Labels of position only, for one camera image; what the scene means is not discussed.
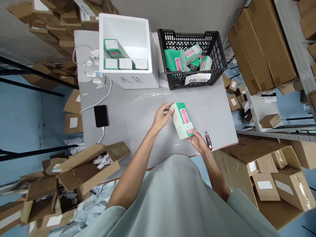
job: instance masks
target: cardboard flap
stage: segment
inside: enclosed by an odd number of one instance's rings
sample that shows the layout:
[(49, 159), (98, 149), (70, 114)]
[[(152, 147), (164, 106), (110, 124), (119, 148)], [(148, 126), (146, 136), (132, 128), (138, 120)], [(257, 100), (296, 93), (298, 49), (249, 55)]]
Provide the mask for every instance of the cardboard flap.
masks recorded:
[(106, 151), (106, 146), (102, 144), (93, 144), (89, 148), (74, 154), (69, 160), (62, 163), (58, 168), (62, 169), (62, 173), (74, 167), (83, 165)]
[(71, 192), (81, 185), (71, 170), (58, 174), (56, 177), (68, 192)]

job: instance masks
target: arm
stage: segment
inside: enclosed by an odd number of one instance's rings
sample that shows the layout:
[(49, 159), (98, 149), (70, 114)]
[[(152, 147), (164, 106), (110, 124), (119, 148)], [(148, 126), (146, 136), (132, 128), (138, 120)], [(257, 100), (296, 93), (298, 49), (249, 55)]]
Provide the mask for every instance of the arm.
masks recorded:
[(218, 168), (214, 160), (213, 154), (211, 153), (210, 148), (205, 143), (204, 138), (197, 130), (193, 131), (193, 133), (193, 136), (186, 139), (202, 155), (213, 190), (225, 202), (227, 202), (229, 196), (231, 195), (229, 185), (225, 181), (223, 174)]
[(116, 185), (106, 208), (118, 205), (128, 209), (136, 199), (144, 179), (149, 155), (155, 139), (160, 130), (167, 124), (174, 111), (174, 109), (167, 109), (167, 107), (172, 104), (173, 103), (163, 104), (157, 110), (150, 130)]

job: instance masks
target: open cardboard box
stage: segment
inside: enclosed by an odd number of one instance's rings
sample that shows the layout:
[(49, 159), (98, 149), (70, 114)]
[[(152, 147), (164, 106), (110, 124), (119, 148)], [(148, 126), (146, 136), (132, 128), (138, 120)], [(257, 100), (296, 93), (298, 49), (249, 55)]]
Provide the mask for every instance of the open cardboard box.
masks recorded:
[[(113, 163), (100, 170), (93, 160), (105, 152), (109, 154)], [(118, 171), (120, 169), (119, 160), (129, 154), (130, 151), (124, 142), (112, 145), (93, 144), (62, 163), (58, 167), (61, 169), (61, 173), (57, 175), (57, 178), (68, 192), (82, 186), (82, 193), (85, 195), (108, 176)]]
[[(253, 190), (249, 172), (247, 169), (247, 164), (232, 154), (235, 149), (241, 147), (245, 143), (251, 144), (251, 146), (255, 146), (254, 144), (259, 142), (257, 140), (251, 140), (252, 139), (239, 137), (240, 144), (214, 151), (214, 158), (230, 188), (232, 190), (240, 189), (245, 194), (245, 196), (259, 209), (259, 211), (265, 216), (265, 218), (277, 230), (279, 230), (290, 223), (292, 220), (297, 218), (300, 214), (303, 213), (303, 211), (283, 200), (281, 195), (281, 201), (260, 201), (258, 195), (255, 194)], [(276, 150), (282, 149), (288, 163), (287, 167), (294, 168), (303, 174), (299, 160), (291, 146), (274, 143), (268, 140), (265, 141), (267, 142), (265, 143), (266, 146), (254, 150), (256, 156), (258, 156), (258, 154), (271, 154)], [(308, 199), (310, 200), (310, 202), (314, 202), (314, 197), (312, 196), (309, 187), (304, 186), (303, 190), (305, 190), (305, 194), (308, 195)]]

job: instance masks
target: light green shirt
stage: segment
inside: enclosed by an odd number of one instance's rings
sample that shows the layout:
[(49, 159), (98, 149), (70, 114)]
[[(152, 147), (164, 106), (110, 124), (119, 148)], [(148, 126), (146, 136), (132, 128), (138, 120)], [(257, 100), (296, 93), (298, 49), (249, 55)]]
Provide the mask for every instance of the light green shirt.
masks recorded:
[(80, 236), (280, 236), (240, 191), (224, 202), (202, 180), (193, 161), (172, 155), (143, 180), (126, 210), (106, 209)]

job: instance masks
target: hand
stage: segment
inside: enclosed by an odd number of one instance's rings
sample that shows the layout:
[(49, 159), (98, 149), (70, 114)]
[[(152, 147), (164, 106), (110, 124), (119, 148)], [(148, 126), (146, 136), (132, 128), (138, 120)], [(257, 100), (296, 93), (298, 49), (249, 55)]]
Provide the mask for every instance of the hand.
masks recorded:
[(210, 148), (207, 146), (202, 135), (196, 129), (194, 130), (193, 130), (194, 135), (186, 138), (186, 140), (188, 140), (200, 154), (203, 154), (207, 150), (210, 150)]
[(168, 106), (171, 106), (173, 103), (167, 103), (160, 106), (160, 108), (157, 110), (154, 122), (151, 126), (151, 130), (153, 130), (155, 133), (159, 133), (161, 129), (167, 124), (169, 121), (169, 118), (171, 117), (172, 113), (174, 112), (174, 109), (171, 110), (167, 109)]

